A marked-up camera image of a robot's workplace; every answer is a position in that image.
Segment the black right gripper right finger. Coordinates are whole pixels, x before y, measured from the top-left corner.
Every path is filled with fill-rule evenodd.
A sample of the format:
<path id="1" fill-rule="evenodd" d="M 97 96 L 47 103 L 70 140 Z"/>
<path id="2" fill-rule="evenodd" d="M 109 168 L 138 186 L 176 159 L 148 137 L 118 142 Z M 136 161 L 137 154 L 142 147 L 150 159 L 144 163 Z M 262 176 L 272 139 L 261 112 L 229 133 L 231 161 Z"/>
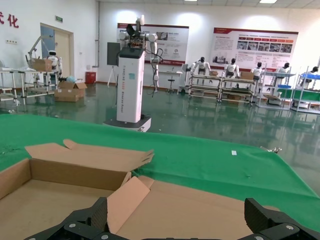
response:
<path id="1" fill-rule="evenodd" d="M 245 240 L 318 240 L 320 233 L 307 228 L 284 212 L 268 209 L 254 198 L 244 201 L 244 219 L 252 231 Z"/>

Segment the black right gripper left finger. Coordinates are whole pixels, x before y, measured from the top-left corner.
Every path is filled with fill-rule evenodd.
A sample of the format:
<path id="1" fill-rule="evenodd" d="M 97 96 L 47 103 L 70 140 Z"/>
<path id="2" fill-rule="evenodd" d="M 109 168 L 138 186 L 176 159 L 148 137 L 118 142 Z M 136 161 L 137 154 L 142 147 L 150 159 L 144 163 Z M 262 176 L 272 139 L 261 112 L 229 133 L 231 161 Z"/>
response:
<path id="1" fill-rule="evenodd" d="M 74 210 L 61 223 L 27 237 L 28 240 L 116 240 L 107 221 L 108 201 L 100 197 L 88 208 Z"/>

